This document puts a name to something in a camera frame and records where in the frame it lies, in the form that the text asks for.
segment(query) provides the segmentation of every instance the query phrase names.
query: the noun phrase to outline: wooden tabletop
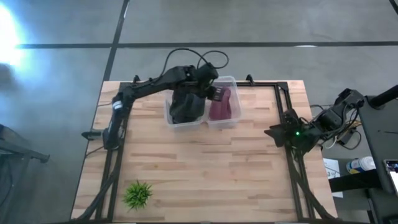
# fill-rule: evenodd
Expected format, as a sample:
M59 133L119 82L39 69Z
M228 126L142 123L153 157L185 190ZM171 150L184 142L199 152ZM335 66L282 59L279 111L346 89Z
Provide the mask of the wooden tabletop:
M294 109L310 120L303 81L287 82ZM119 84L104 82L99 105L111 101ZM285 149L276 148L273 139L264 134L269 126L280 123L274 89L239 87L239 97L243 117L235 128L208 129L203 123L198 131L184 133L167 127L163 93L136 100L126 133L114 221L297 220ZM100 106L93 128L106 128L111 113L110 105ZM100 146L101 140L92 141L88 152ZM98 193L105 157L105 150L100 150L85 159L73 218L82 214ZM304 160L312 192L336 216L319 148L306 154ZM152 184L153 190L146 208L138 211L129 210L122 202L125 189L136 180ZM104 214L107 209L105 201Z

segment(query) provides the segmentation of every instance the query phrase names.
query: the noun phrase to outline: gray floor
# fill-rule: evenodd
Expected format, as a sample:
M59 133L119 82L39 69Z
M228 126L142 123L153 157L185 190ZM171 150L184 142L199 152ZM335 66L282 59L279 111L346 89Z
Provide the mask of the gray floor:
M111 43L123 0L6 0L20 44ZM311 42L398 40L388 0L131 0L120 42ZM204 52L208 49L197 49ZM223 48L222 75L305 80L311 103L330 104L345 88L375 94L398 82L398 47ZM119 49L110 80L160 73L170 49ZM68 220L76 193L109 49L21 49L13 74L0 76L0 123L51 155L32 161L9 223ZM223 57L209 55L222 64ZM196 63L178 52L169 66ZM325 157L369 154L339 147ZM339 208L357 220L357 213Z

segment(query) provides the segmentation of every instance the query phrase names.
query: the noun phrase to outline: purple cloth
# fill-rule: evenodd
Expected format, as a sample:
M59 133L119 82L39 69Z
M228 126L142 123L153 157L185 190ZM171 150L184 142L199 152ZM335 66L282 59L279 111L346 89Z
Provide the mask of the purple cloth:
M212 101L210 105L209 118L211 120L224 120L231 119L231 105L229 103L229 98L231 96L231 90L227 87L223 88L224 95L221 101Z

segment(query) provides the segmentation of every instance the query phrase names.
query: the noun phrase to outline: green plant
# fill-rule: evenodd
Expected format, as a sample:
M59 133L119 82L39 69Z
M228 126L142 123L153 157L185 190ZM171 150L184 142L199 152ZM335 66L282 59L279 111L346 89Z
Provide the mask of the green plant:
M151 185L147 183L140 184L140 182L131 184L126 189L126 194L123 198L123 202L130 209L138 210L144 208L147 205L148 198L152 195L150 190Z

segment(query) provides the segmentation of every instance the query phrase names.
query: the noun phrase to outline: paper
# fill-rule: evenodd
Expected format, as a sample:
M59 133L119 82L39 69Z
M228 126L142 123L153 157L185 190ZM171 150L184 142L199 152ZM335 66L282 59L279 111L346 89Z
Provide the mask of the paper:
M323 159L323 163L325 165L326 173L328 174L328 179L332 179L335 177L340 177L340 170L338 167L338 161L334 159ZM332 193L334 197L343 197L342 192Z

